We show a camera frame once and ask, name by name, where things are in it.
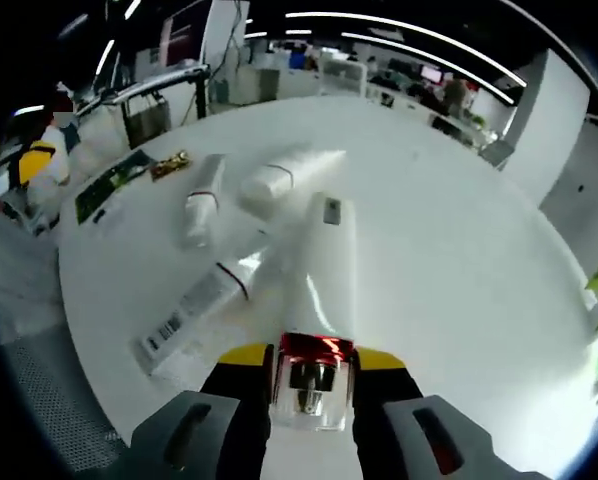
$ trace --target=product label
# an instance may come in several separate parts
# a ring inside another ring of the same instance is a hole
[[[222,293],[232,285],[234,280],[220,270],[213,271],[203,278],[198,284],[186,292],[179,302],[179,309],[187,316],[196,317],[205,313],[208,308],[221,297]]]
[[[339,225],[341,223],[341,202],[334,198],[326,198],[323,207],[323,223]]]
[[[172,337],[181,328],[181,320],[175,312],[170,320],[161,325],[152,335],[150,335],[146,342],[153,352],[156,352],[161,346]]]

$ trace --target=computer monitor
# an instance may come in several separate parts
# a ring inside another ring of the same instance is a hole
[[[441,70],[437,70],[426,65],[421,67],[420,73],[423,78],[430,80],[432,83],[441,83],[441,79],[443,78],[443,73]]]

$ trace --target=round table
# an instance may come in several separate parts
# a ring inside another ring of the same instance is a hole
[[[181,149],[193,158],[226,154],[230,199],[271,152],[301,145],[347,151],[328,187],[357,210],[358,344],[403,359],[424,394],[443,396],[486,428],[514,467],[564,468],[593,416],[581,270],[543,214],[474,153],[416,119],[346,97],[233,110],[141,148],[155,159]],[[70,331],[101,407],[127,443],[180,391],[146,376],[130,344],[165,318],[214,258],[181,245],[183,202],[196,172],[134,180],[117,194],[120,216],[105,232],[77,225],[74,201],[62,210]],[[232,204],[226,210],[226,239],[256,224]],[[274,333],[260,322],[248,339],[274,341],[276,319],[263,321]],[[304,453],[293,456],[282,440]],[[322,448],[334,453],[304,461]],[[289,471],[361,478],[355,452],[347,434],[277,428],[262,478]]]

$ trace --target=white cosmetic tube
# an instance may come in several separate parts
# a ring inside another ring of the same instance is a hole
[[[344,159],[343,150],[309,150],[261,166],[241,185],[241,199],[251,213],[268,219],[272,206],[294,189],[310,184],[332,172]]]
[[[209,155],[201,166],[184,208],[186,244],[203,247],[211,242],[225,169],[223,155]]]
[[[159,374],[169,358],[185,349],[207,321],[234,302],[249,300],[255,274],[271,257],[269,236],[257,233],[228,258],[217,262],[179,300],[168,319],[138,340],[137,359]]]
[[[313,196],[288,285],[273,422],[343,430],[352,396],[356,230],[351,202]]]

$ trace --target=clear plastic cap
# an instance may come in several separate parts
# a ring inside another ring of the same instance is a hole
[[[300,430],[345,427],[353,369],[340,359],[320,362],[281,354],[270,415]]]

